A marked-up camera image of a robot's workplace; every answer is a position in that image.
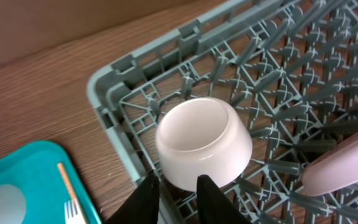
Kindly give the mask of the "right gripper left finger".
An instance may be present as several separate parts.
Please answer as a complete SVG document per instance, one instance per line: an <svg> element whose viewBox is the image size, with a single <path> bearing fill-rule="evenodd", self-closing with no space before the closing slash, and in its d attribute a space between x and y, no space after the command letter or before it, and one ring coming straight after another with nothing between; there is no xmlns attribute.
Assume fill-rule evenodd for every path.
<svg viewBox="0 0 358 224"><path fill-rule="evenodd" d="M159 198L159 180L149 173L104 224L157 224Z"/></svg>

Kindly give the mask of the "white round plate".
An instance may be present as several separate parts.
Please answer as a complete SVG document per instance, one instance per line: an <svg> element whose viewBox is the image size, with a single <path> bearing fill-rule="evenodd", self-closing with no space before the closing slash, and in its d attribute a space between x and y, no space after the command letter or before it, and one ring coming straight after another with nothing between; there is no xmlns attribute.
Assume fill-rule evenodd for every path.
<svg viewBox="0 0 358 224"><path fill-rule="evenodd" d="M358 132L308 166L301 183L308 196L320 196L358 182Z"/></svg>

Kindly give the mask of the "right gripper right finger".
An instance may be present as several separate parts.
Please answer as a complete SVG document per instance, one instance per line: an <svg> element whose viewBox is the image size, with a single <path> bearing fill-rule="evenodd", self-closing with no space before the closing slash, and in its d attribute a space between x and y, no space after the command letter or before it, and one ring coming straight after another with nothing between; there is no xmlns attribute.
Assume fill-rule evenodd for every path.
<svg viewBox="0 0 358 224"><path fill-rule="evenodd" d="M198 220L201 224L251 224L210 176L198 176L196 194Z"/></svg>

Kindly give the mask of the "white plastic fork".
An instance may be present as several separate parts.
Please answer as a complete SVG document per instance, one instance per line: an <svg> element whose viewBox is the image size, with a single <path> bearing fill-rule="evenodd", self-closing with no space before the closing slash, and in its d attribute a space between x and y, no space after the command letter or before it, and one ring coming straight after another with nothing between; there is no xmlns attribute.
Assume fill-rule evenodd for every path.
<svg viewBox="0 0 358 224"><path fill-rule="evenodd" d="M77 199L65 202L64 212L66 224L86 224L86 218L77 202Z"/></svg>

